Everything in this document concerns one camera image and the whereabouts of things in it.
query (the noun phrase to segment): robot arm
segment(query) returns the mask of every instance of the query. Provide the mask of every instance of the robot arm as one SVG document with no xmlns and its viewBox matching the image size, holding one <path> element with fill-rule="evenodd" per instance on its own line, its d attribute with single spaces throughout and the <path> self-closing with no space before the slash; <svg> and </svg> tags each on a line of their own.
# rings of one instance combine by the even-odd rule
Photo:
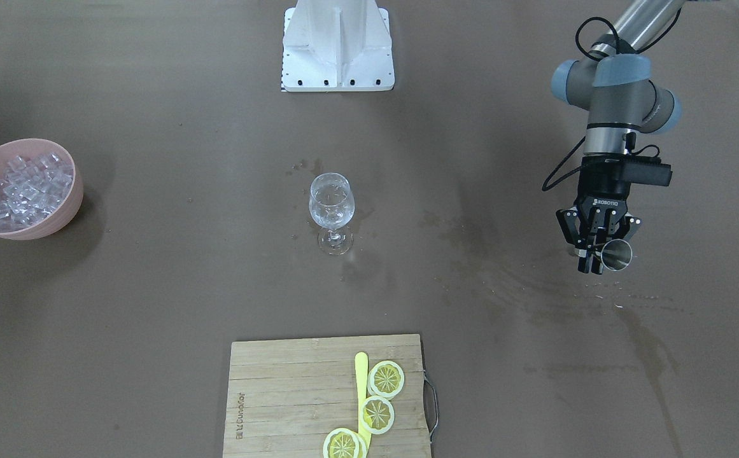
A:
<svg viewBox="0 0 739 458">
<path fill-rule="evenodd" d="M 589 52 L 579 46 L 586 58 L 566 61 L 553 75 L 553 95 L 589 112 L 587 134 L 579 143 L 584 158 L 577 169 L 578 195 L 573 207 L 556 212 L 565 240 L 579 257 L 580 272 L 601 274 L 605 267 L 622 270 L 629 265 L 627 240 L 640 226 L 640 218 L 626 208 L 630 186 L 668 186 L 672 178 L 671 167 L 657 156 L 635 151 L 639 134 L 663 133 L 680 118 L 677 98 L 652 83 L 651 62 L 639 53 L 677 19 L 685 2 L 636 0 L 614 27 L 593 18 L 610 24 L 610 34 L 602 35 Z M 546 182 L 543 190 L 556 183 Z"/>
</svg>

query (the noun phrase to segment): water spill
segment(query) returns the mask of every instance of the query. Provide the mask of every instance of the water spill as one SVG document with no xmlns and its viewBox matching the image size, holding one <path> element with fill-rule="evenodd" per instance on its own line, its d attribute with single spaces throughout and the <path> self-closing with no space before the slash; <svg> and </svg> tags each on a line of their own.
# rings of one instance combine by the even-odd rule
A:
<svg viewBox="0 0 739 458">
<path fill-rule="evenodd" d="M 521 268 L 511 266 L 508 262 L 509 252 L 503 244 L 490 243 L 482 226 L 469 218 L 442 218 L 436 212 L 425 211 L 419 227 L 428 231 L 438 227 L 436 234 L 457 251 L 457 256 L 449 260 L 449 270 L 453 274 L 441 285 L 444 291 L 443 301 L 450 302 L 446 296 L 447 287 L 459 291 L 459 284 L 454 281 L 468 282 L 477 285 L 476 289 L 463 292 L 463 301 L 473 296 L 474 303 L 487 310 L 491 319 L 499 319 L 508 310 L 522 310 L 527 313 L 534 325 L 546 323 L 563 323 L 571 318 L 581 319 L 584 315 L 544 310 L 547 304 L 536 305 L 536 293 L 547 293 L 559 296 L 562 290 L 569 290 L 569 285 L 550 278 L 535 278 L 524 274 L 525 265 Z"/>
<path fill-rule="evenodd" d="M 677 374 L 680 365 L 672 357 L 669 348 L 640 322 L 640 317 L 634 311 L 622 308 L 621 310 L 617 310 L 616 314 L 626 326 L 630 341 L 635 346 L 636 357 L 644 366 L 646 379 L 649 381 L 649 385 L 652 387 L 652 391 L 660 406 L 661 413 L 663 414 L 663 423 L 666 426 L 667 434 L 669 434 L 672 448 L 675 449 L 675 455 L 678 458 L 683 458 L 683 450 L 680 447 L 675 423 L 672 421 L 672 415 L 669 414 L 669 407 L 666 405 L 666 397 L 663 394 L 661 376 L 666 371 L 666 363 L 660 354 L 658 354 L 658 349 L 663 350 L 663 354 L 666 356 L 666 362 L 669 363 L 669 368 L 672 369 L 672 372 Z"/>
<path fill-rule="evenodd" d="M 320 159 L 316 159 L 316 161 L 313 163 L 313 168 L 310 169 L 311 174 L 313 176 L 319 176 L 323 173 L 323 162 L 321 162 Z"/>
<path fill-rule="evenodd" d="M 352 216 L 352 219 L 349 221 L 348 225 L 349 229 L 352 229 L 353 234 L 358 234 L 358 232 L 361 231 L 361 223 L 372 216 L 373 212 L 375 212 L 374 208 L 369 209 L 369 211 L 363 211 L 363 209 L 355 209 L 355 214 Z"/>
<path fill-rule="evenodd" d="M 311 235 L 315 235 L 318 237 L 318 233 L 321 230 L 321 226 L 319 226 L 315 221 L 313 221 L 313 218 L 310 216 L 310 214 L 307 214 L 307 225 L 310 227 L 310 233 Z"/>
</svg>

